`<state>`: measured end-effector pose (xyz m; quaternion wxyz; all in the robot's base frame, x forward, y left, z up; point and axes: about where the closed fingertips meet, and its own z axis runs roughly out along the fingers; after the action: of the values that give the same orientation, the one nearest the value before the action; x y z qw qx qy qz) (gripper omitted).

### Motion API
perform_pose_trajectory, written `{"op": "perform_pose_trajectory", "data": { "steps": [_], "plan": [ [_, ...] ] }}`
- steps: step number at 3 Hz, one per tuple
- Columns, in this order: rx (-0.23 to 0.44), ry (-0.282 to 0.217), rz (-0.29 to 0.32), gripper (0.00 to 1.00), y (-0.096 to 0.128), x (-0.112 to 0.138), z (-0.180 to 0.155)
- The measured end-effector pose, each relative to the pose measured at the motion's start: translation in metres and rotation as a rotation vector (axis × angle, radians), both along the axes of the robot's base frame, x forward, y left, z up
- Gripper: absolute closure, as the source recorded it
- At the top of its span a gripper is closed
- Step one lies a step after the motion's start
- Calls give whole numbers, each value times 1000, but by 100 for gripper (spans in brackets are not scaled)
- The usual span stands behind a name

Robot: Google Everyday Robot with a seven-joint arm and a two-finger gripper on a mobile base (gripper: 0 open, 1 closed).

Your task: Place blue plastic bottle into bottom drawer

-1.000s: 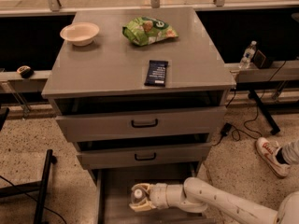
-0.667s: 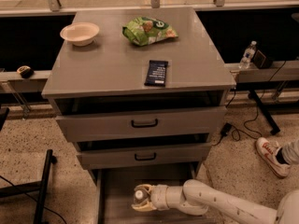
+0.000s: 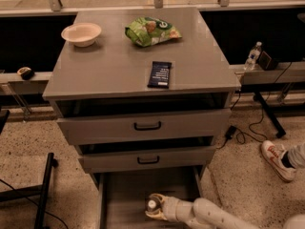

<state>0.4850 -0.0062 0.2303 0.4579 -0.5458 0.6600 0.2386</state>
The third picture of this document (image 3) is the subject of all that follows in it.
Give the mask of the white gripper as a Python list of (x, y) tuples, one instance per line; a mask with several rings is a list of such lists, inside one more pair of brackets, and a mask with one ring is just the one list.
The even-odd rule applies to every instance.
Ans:
[(145, 214), (151, 219), (168, 220), (170, 222), (190, 222), (194, 218), (193, 204), (189, 201), (181, 200), (174, 197), (164, 197), (161, 194), (151, 194), (150, 198), (157, 198), (162, 205), (162, 212), (160, 210), (149, 212)]

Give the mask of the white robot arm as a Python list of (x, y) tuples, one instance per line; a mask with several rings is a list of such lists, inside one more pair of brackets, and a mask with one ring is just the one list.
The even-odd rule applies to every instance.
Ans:
[(258, 226), (240, 219), (205, 198), (194, 202), (151, 194), (145, 214), (157, 220), (182, 222), (191, 229), (259, 229)]

